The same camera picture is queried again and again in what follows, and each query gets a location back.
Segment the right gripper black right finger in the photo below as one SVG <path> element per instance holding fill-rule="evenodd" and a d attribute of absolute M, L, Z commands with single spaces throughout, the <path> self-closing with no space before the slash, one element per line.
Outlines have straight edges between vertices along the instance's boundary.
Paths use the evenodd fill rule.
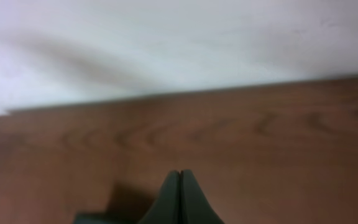
<path fill-rule="evenodd" d="M 189 169 L 180 173 L 180 208 L 184 224 L 224 224 Z"/>

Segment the black gift box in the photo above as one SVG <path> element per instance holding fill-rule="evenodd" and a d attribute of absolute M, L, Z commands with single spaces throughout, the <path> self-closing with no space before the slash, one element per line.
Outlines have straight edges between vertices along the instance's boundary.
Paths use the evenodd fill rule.
<path fill-rule="evenodd" d="M 72 224 L 138 224 L 138 222 L 112 213 L 79 213 Z"/>

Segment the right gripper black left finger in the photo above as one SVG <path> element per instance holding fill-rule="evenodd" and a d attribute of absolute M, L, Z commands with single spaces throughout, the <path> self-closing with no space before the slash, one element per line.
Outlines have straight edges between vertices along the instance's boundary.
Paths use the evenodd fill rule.
<path fill-rule="evenodd" d="M 166 176 L 152 206 L 138 224 L 178 224 L 180 207 L 180 174 L 171 171 Z"/>

